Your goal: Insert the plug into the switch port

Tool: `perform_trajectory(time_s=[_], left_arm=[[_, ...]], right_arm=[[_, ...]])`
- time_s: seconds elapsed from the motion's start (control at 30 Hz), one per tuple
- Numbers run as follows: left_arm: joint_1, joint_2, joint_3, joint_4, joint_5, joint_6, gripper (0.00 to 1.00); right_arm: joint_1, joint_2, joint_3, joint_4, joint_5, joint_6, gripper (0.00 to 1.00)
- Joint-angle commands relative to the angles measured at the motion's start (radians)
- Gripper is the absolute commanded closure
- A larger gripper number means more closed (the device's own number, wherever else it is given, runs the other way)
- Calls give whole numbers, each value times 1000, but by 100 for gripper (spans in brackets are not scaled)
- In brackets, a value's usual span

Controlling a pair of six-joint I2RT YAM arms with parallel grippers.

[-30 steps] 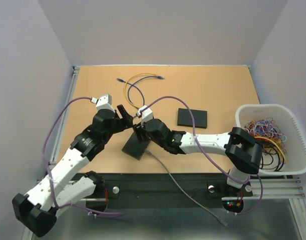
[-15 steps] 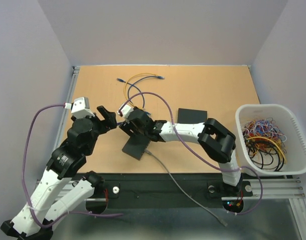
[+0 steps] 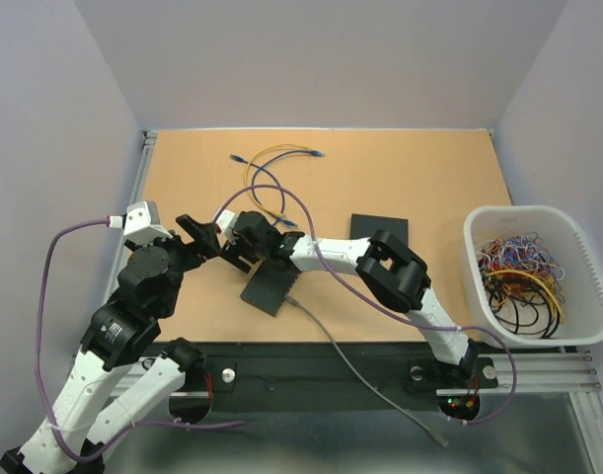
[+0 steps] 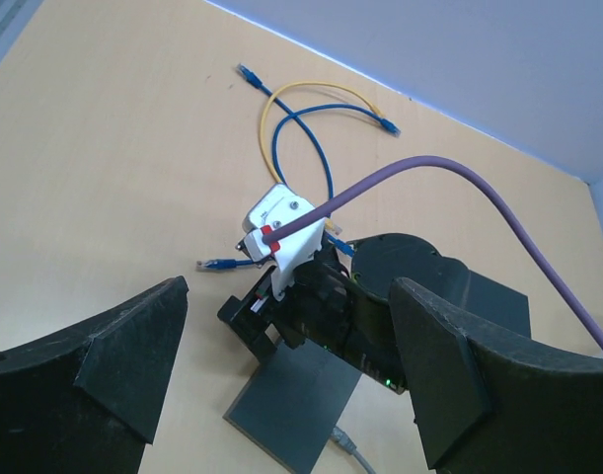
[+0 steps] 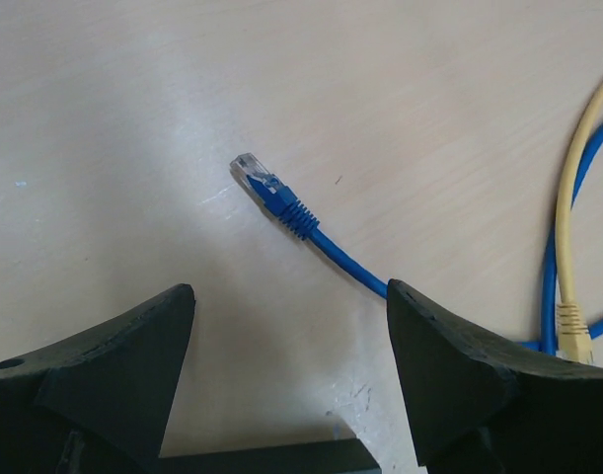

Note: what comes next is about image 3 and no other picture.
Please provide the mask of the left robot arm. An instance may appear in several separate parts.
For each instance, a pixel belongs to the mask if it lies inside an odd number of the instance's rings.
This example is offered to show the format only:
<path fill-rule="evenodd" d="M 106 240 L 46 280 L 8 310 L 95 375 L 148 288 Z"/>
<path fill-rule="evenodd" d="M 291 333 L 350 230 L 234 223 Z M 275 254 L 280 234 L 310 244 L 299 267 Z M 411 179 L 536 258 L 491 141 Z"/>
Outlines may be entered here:
<path fill-rule="evenodd" d="M 117 384 L 160 335 L 160 320 L 172 316 L 187 272 L 220 253 L 215 223 L 198 223 L 184 214 L 177 222 L 189 242 L 160 223 L 147 201 L 122 215 L 80 223 L 122 231 L 131 252 L 117 276 L 117 287 L 90 319 L 65 384 L 54 401 L 45 392 L 41 361 L 34 365 L 45 417 L 21 446 L 6 451 L 7 473 L 101 473 L 126 434 L 148 426 L 146 416 L 172 392 L 197 387 L 204 377 L 204 355 L 177 338 L 152 366 L 117 398 Z"/>

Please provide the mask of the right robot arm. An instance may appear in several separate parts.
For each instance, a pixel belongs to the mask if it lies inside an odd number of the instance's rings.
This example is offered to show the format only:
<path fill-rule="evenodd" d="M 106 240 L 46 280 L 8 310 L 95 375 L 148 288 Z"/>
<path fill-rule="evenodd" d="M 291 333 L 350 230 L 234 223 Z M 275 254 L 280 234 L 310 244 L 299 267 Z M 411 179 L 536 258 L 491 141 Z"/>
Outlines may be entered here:
<path fill-rule="evenodd" d="M 241 299 L 274 316 L 300 275 L 333 270 L 360 277 L 385 309 L 404 314 L 420 330 L 442 379 L 461 385 L 474 376 L 475 343 L 438 300 L 427 264 L 398 237 L 378 230 L 354 240 L 280 232 L 256 211 L 223 210 L 215 223 L 226 238 L 221 257 L 251 278 Z"/>

